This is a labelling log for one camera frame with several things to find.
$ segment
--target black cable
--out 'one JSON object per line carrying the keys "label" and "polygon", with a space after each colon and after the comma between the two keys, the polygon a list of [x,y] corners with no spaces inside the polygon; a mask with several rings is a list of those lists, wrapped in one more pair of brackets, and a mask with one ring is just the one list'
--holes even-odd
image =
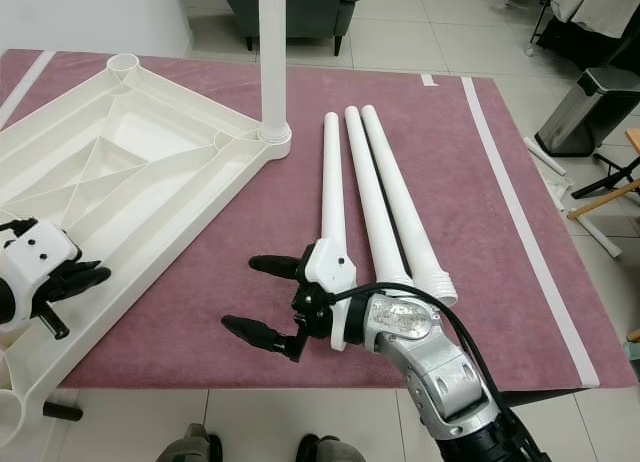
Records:
{"label": "black cable", "polygon": [[449,322],[451,322],[451,325],[453,326],[453,329],[455,330],[456,335],[458,336],[458,339],[460,339],[460,343],[463,349],[465,349],[465,352],[470,353],[475,359],[476,364],[478,365],[478,368],[480,369],[480,372],[482,373],[482,376],[487,384],[487,389],[489,390],[489,393],[491,394],[491,396],[494,398],[500,411],[505,415],[509,423],[512,424],[514,428],[517,428],[524,432],[525,434],[524,442],[528,445],[527,448],[531,449],[535,453],[535,455],[534,454],[530,454],[530,455],[541,456],[542,452],[538,448],[537,444],[533,440],[533,437],[531,436],[531,434],[529,433],[525,425],[522,423],[522,421],[511,410],[511,408],[506,404],[506,402],[502,398],[502,394],[498,390],[498,387],[495,381],[493,380],[493,377],[491,376],[491,372],[489,371],[489,368],[487,367],[487,364],[484,361],[484,358],[482,357],[482,353],[480,352],[480,349],[478,348],[475,341],[473,340],[473,337],[471,337],[471,334],[469,333],[465,325],[462,323],[462,321],[458,318],[458,316],[453,312],[453,310],[451,310],[445,304],[440,302],[438,299],[436,299],[432,295],[416,287],[412,287],[410,285],[398,284],[395,282],[377,282],[374,284],[362,285],[360,287],[355,287],[353,289],[349,289],[344,292],[340,292],[338,294],[330,294],[330,299],[332,301],[331,303],[335,304],[340,300],[349,299],[356,295],[361,295],[366,293],[375,293],[375,292],[380,292],[381,290],[398,290],[401,292],[407,292],[409,294],[414,295],[419,300],[422,300],[427,304],[431,304],[437,307],[440,310],[440,312],[442,312],[445,315],[445,317],[449,320]]}

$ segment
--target white vertical pole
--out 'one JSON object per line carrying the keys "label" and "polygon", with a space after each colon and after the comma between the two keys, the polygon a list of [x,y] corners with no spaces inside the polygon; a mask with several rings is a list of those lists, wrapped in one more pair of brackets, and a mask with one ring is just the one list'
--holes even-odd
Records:
{"label": "white vertical pole", "polygon": [[338,115],[324,116],[324,165],[322,174],[322,237],[333,237],[341,249],[347,250],[342,194],[342,161]]}
{"label": "white vertical pole", "polygon": [[259,0],[262,124],[259,135],[269,143],[291,139],[287,124],[286,0]]}
{"label": "white vertical pole", "polygon": [[373,159],[367,147],[360,113],[356,107],[350,106],[344,111],[344,115],[347,120],[353,165],[356,170],[373,265],[376,269],[376,279],[378,282],[413,285],[411,278],[404,270],[398,244],[393,235],[391,219],[387,213]]}
{"label": "white vertical pole", "polygon": [[402,178],[389,141],[372,105],[362,109],[362,118],[367,128],[371,149],[378,164],[380,178],[384,185],[393,213],[402,247],[407,256],[411,275],[416,287],[431,294],[447,306],[458,300],[458,294],[449,274],[442,270],[431,242],[424,230],[409,189]]}

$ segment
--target white plastic base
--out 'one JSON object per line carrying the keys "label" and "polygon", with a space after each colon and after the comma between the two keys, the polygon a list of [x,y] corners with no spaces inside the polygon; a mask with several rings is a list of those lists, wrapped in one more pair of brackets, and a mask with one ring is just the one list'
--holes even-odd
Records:
{"label": "white plastic base", "polygon": [[269,160],[259,123],[118,55],[0,138],[0,223],[62,227],[113,274],[56,304],[71,334],[35,322],[0,335],[0,447],[28,437],[42,404],[177,255]]}

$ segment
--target trash can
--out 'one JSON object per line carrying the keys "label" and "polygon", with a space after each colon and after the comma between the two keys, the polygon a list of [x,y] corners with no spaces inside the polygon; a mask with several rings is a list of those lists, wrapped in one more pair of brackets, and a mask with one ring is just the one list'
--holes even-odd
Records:
{"label": "trash can", "polygon": [[535,135],[554,157],[586,157],[640,102],[640,77],[615,67],[584,71]]}

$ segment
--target maroon carpet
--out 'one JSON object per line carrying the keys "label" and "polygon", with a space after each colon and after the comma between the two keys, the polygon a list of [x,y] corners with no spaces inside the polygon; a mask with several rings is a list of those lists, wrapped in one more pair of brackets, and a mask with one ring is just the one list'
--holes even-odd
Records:
{"label": "maroon carpet", "polygon": [[[9,51],[3,70],[27,55]],[[11,122],[104,68],[107,56],[59,53]],[[143,57],[142,65],[260,118],[258,66]],[[289,388],[404,386],[362,348],[333,352],[312,340],[300,364],[247,346],[225,314],[293,333],[296,284],[249,269],[256,254],[299,256],[320,234],[322,123],[327,111],[375,105],[438,258],[455,306],[502,390],[575,388],[580,379],[525,254],[458,77],[290,68],[291,154],[268,164],[78,365],[67,387]],[[500,155],[603,387],[630,386],[602,304],[490,79],[474,79]],[[344,121],[349,254],[358,282],[374,280]]]}

